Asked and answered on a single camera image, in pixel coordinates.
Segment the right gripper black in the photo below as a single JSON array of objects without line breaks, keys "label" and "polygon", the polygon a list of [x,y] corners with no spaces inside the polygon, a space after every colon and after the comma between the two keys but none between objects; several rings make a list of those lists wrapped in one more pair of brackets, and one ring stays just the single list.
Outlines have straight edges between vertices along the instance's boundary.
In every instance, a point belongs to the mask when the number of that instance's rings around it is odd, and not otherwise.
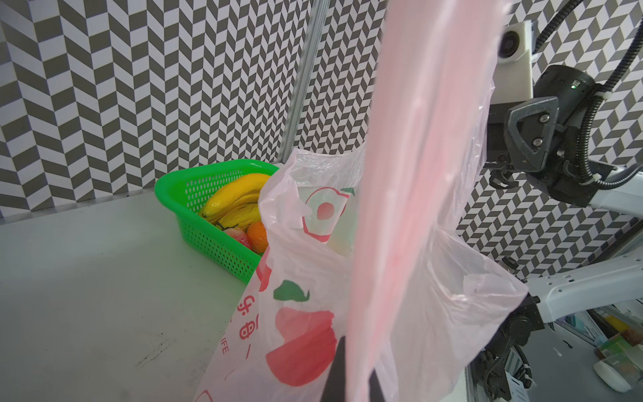
[{"label": "right gripper black", "polygon": [[618,83],[613,72],[604,84],[581,70],[552,65],[535,87],[499,82],[487,120],[489,184],[518,186],[516,174],[544,194],[567,204],[587,206],[600,190],[618,186],[615,167],[580,154],[579,136],[591,129],[596,112]]}]

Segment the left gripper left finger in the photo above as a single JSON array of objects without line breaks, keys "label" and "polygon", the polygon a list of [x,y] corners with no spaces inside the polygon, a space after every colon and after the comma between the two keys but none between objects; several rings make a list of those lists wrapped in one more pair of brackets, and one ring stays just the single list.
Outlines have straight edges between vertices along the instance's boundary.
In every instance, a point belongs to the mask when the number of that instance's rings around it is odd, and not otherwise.
[{"label": "left gripper left finger", "polygon": [[331,364],[328,380],[325,383],[321,402],[344,402],[346,394],[346,340],[341,337],[334,360]]}]

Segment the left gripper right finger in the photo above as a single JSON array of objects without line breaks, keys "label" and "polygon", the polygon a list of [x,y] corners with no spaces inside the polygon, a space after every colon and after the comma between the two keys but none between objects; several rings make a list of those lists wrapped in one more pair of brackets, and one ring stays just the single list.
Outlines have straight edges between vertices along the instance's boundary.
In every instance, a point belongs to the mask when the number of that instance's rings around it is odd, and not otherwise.
[{"label": "left gripper right finger", "polygon": [[383,390],[379,383],[376,370],[373,370],[373,372],[371,373],[368,380],[368,386],[369,386],[368,396],[369,396],[370,402],[385,402],[385,398],[383,396]]}]

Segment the pink plastic bag fruit print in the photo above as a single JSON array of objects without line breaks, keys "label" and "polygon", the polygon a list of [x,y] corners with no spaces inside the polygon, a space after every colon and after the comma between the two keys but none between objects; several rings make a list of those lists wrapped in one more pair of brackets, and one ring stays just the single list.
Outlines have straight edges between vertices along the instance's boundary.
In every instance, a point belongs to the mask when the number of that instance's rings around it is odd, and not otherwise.
[{"label": "pink plastic bag fruit print", "polygon": [[261,191],[268,249],[194,395],[440,401],[527,295],[455,232],[482,169],[507,1],[392,1],[363,144],[295,150]]}]

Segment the orange fake fruit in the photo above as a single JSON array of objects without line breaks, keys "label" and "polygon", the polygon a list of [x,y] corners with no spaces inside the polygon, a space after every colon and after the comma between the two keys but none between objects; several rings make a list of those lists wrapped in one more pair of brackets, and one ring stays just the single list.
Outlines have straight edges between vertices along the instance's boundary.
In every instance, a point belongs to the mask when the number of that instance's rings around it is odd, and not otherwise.
[{"label": "orange fake fruit", "polygon": [[263,255],[269,246],[266,228],[261,221],[255,222],[249,226],[246,234],[251,243],[251,249],[258,255]]}]

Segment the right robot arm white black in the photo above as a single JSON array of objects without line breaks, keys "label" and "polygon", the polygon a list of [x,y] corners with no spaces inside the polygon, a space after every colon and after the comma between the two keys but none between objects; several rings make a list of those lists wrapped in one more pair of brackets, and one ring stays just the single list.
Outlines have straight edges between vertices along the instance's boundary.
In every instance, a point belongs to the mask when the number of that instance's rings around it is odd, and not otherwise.
[{"label": "right robot arm white black", "polygon": [[[636,34],[639,1],[585,1],[566,18],[532,60],[539,76],[550,65],[576,67],[598,82],[608,79]],[[592,158],[618,166],[642,159],[642,61],[636,59],[602,105],[589,144]],[[567,273],[596,261],[629,234],[636,217],[576,208],[550,199],[517,175],[518,187],[502,192],[482,174],[458,233],[482,254],[517,261],[519,276]]]}]

